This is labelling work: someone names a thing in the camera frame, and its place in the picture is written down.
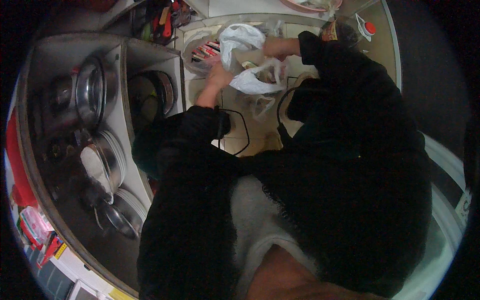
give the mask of stacked plates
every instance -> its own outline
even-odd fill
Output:
[[[114,204],[128,219],[137,232],[142,232],[142,226],[147,219],[147,210],[132,193],[125,189],[118,189],[114,195]]]
[[[113,154],[117,160],[117,163],[120,167],[120,184],[122,184],[125,179],[125,174],[127,174],[127,159],[125,158],[125,153],[123,152],[119,141],[113,136],[109,131],[98,131],[98,134],[103,136],[112,148]]]

